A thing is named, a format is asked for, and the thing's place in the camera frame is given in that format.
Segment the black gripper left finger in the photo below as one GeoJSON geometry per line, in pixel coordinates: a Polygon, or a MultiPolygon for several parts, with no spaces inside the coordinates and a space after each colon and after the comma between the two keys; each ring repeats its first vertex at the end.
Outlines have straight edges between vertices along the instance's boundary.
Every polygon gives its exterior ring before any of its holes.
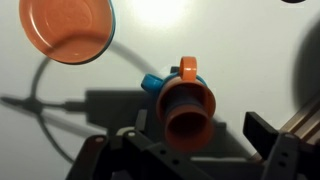
{"type": "Polygon", "coordinates": [[[137,114],[137,118],[135,121],[135,129],[142,134],[146,132],[146,125],[147,125],[147,116],[148,111],[146,109],[140,109],[137,114]]]}

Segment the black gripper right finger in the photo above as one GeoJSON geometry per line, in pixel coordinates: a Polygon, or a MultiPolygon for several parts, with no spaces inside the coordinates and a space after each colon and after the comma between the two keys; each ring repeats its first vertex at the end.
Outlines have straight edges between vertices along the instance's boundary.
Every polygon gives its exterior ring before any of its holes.
{"type": "Polygon", "coordinates": [[[256,150],[251,160],[257,163],[267,160],[277,140],[278,131],[256,112],[247,112],[242,132],[256,150]]]}

